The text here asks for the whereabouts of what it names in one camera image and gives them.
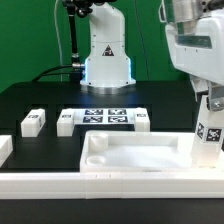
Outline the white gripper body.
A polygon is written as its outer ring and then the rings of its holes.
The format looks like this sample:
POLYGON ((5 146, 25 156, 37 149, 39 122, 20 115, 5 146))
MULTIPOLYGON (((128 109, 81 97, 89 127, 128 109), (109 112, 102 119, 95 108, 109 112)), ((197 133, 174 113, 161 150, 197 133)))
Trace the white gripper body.
POLYGON ((224 17, 197 20, 188 34, 178 26, 165 26, 166 39, 174 67, 188 74, 224 85, 224 17))

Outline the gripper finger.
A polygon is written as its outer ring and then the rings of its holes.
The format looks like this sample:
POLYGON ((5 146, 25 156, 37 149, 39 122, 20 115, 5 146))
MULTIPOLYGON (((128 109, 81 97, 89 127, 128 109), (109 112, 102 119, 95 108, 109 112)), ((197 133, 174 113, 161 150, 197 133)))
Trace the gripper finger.
POLYGON ((199 102, 201 99, 201 96, 206 95, 208 93, 207 81, 203 78, 191 75, 190 83, 194 91, 195 100, 199 102))
POLYGON ((224 110, 224 86, 214 82, 208 83, 208 109, 210 111, 224 110))

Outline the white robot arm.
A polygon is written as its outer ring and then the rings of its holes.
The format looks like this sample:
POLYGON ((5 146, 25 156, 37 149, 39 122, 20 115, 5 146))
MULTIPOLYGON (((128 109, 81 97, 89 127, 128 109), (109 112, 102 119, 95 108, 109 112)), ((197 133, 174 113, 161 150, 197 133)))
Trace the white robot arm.
MULTIPOLYGON (((123 14, 106 2, 91 9, 91 52, 81 84, 101 92, 133 85, 123 14)), ((209 110, 224 110, 224 0, 161 0, 159 18, 173 66, 190 75, 195 92, 208 93, 209 110)))

